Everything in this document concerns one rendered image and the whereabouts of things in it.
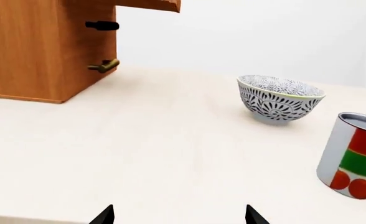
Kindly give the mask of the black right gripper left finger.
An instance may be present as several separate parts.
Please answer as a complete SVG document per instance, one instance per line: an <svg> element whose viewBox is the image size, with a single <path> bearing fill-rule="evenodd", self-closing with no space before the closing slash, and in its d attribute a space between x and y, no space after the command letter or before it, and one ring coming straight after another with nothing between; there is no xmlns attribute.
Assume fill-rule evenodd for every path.
<svg viewBox="0 0 366 224"><path fill-rule="evenodd" d="M109 205L89 224L114 224L114 220L115 220L114 208L113 205Z"/></svg>

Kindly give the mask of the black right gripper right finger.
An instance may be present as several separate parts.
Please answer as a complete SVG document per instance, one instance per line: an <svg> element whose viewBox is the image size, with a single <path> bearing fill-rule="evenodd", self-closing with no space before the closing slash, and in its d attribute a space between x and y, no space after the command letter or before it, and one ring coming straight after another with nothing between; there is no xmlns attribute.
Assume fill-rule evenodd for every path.
<svg viewBox="0 0 366 224"><path fill-rule="evenodd" d="M251 205L246 205L246 224L270 224Z"/></svg>

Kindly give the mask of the white black patterned bowl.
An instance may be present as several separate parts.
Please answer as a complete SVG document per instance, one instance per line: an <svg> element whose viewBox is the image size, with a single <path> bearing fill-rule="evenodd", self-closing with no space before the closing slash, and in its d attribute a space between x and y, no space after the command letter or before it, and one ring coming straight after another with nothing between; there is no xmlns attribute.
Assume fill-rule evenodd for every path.
<svg viewBox="0 0 366 224"><path fill-rule="evenodd" d="M326 96L307 83L263 75L237 78L245 107L262 123L288 124L308 115Z"/></svg>

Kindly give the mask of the wooden cabinet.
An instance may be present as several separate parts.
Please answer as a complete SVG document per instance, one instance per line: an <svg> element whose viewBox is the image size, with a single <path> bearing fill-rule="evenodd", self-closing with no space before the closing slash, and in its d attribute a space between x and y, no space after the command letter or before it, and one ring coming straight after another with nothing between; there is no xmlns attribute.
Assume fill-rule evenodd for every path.
<svg viewBox="0 0 366 224"><path fill-rule="evenodd" d="M88 65L117 58L116 7L179 12L182 0L0 0L0 98L61 104L116 68Z"/></svg>

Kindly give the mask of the tomato soup can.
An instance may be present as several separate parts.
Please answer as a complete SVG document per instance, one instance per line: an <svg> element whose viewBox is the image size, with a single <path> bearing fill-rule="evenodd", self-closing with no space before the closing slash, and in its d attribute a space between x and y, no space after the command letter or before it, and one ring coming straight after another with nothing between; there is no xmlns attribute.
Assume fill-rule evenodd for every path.
<svg viewBox="0 0 366 224"><path fill-rule="evenodd" d="M336 192L366 199L366 115L339 113L316 169Z"/></svg>

